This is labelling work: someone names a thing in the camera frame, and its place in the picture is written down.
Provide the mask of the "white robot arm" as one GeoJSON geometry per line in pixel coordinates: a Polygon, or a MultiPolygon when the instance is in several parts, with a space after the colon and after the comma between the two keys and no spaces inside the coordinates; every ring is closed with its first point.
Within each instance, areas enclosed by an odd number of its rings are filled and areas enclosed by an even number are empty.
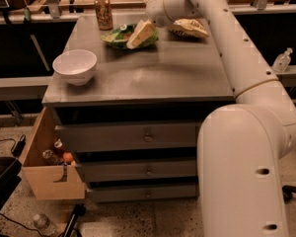
{"type": "Polygon", "coordinates": [[[202,17],[235,102],[212,112],[197,140],[204,237],[289,237],[278,161],[296,145],[296,107],[227,0],[147,0],[157,27],[202,17]]]}

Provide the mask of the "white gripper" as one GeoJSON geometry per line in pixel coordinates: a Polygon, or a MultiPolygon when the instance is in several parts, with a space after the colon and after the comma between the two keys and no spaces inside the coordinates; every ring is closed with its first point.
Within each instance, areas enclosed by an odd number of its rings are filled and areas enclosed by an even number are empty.
{"type": "Polygon", "coordinates": [[[135,49],[140,44],[151,38],[155,33],[155,26],[164,28],[169,24],[169,19],[164,8],[164,0],[143,0],[146,3],[146,15],[149,20],[140,21],[135,27],[126,46],[135,49]]]}

